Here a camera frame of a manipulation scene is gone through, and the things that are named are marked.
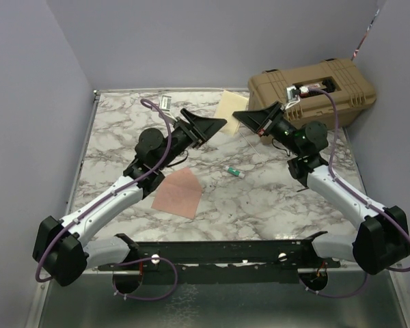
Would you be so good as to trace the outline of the cream paper letter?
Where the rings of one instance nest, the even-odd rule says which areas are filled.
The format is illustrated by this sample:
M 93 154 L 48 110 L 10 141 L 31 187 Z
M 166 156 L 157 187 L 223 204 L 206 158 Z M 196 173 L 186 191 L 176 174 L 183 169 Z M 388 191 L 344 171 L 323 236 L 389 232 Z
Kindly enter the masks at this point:
M 239 121 L 232 115 L 235 111 L 245 111 L 248 106 L 248 98 L 234 92 L 223 91 L 221 100 L 217 105 L 214 118 L 227 121 L 226 125 L 220 130 L 229 136 L 234 136 L 239 128 Z

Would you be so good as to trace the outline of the green glue stick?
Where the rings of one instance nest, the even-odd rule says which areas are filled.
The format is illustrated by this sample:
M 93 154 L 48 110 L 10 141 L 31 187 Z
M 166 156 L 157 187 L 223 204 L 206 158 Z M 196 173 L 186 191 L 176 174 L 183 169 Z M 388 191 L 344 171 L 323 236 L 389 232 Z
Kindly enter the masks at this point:
M 238 169 L 235 169 L 233 167 L 225 166 L 225 170 L 227 171 L 227 173 L 232 174 L 233 176 L 236 176 L 236 177 L 239 177 L 239 178 L 244 178 L 245 177 L 245 174 L 242 171 L 240 171 Z

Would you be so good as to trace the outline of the pink envelope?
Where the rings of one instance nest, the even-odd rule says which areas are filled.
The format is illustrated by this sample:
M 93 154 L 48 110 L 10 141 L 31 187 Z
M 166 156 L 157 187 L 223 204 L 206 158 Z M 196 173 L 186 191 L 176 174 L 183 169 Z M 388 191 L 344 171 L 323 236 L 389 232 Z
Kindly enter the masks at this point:
M 187 219 L 195 217 L 202 196 L 202 186 L 185 167 L 166 176 L 156 191 L 152 208 Z

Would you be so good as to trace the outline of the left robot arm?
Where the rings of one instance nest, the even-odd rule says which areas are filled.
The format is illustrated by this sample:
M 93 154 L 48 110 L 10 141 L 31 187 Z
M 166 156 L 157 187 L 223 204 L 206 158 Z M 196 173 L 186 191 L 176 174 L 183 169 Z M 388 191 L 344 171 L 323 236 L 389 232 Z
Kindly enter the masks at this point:
M 174 123 L 165 121 L 166 135 L 157 128 L 141 132 L 132 163 L 106 191 L 61 219 L 49 216 L 41 222 L 33 249 L 37 282 L 45 281 L 41 271 L 60 286 L 68 286 L 86 269 L 107 264 L 124 270 L 135 266 L 137 252 L 126 237 L 93 237 L 125 209 L 151 194 L 165 178 L 163 169 L 178 155 L 189 147 L 199 148 L 227 123 L 186 109 L 181 114 L 183 117 Z

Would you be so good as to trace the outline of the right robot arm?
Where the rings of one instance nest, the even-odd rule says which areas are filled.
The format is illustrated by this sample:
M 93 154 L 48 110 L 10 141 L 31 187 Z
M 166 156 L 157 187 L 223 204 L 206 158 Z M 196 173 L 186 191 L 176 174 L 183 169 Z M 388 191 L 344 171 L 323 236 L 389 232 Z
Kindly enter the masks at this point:
M 322 233 L 300 251 L 307 267 L 325 258 L 356 262 L 376 275 L 410 255 L 404 211 L 388 208 L 361 193 L 334 171 L 320 154 L 328 146 L 327 127 L 313 121 L 301 128 L 286 118 L 283 105 L 275 103 L 259 111 L 235 111 L 232 115 L 259 136 L 272 136 L 295 157 L 288 161 L 290 175 L 339 210 L 357 230 L 352 236 Z

